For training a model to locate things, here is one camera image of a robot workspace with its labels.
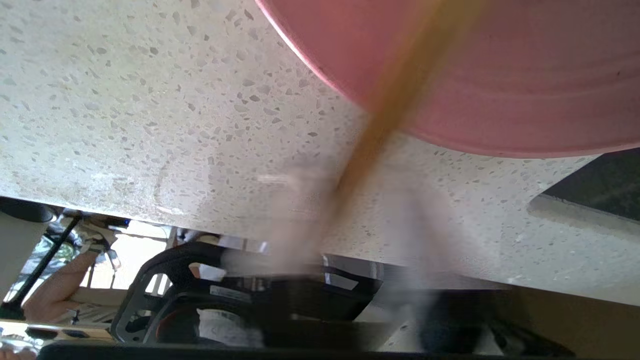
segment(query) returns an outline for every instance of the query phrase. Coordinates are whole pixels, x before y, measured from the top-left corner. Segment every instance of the pink bowl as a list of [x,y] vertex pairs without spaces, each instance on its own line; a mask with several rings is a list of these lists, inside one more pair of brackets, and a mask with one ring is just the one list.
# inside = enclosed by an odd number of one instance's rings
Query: pink bowl
[[[325,82],[369,108],[417,1],[257,0]],[[640,1],[493,0],[408,131],[491,156],[640,145]]]

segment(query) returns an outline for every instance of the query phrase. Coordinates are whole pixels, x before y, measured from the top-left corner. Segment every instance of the white sticker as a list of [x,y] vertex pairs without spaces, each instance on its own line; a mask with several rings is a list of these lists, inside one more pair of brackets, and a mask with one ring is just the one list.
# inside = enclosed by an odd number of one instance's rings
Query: white sticker
[[251,296],[247,293],[243,293],[241,291],[231,290],[227,288],[223,288],[221,286],[211,285],[209,287],[209,294],[215,296],[228,297],[230,299],[242,301],[242,302],[251,302]]

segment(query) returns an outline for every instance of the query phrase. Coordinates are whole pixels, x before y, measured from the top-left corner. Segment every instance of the person's arm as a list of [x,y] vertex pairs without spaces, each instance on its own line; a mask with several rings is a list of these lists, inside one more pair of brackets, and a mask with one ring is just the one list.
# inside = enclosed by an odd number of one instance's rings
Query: person's arm
[[50,322],[79,304],[68,299],[76,292],[97,252],[78,255],[69,264],[54,272],[24,303],[24,317],[29,322]]

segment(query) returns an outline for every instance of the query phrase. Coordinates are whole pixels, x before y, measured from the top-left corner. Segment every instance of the terrazzo countertop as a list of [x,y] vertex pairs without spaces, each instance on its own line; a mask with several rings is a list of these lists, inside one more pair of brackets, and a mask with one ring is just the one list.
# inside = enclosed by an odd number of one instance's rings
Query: terrazzo countertop
[[[361,111],[252,1],[0,1],[0,195],[259,238],[279,174],[340,159]],[[594,157],[513,160],[398,135],[327,252],[405,263],[374,189],[390,168],[451,206],[470,275],[640,304],[640,227],[545,199]]]

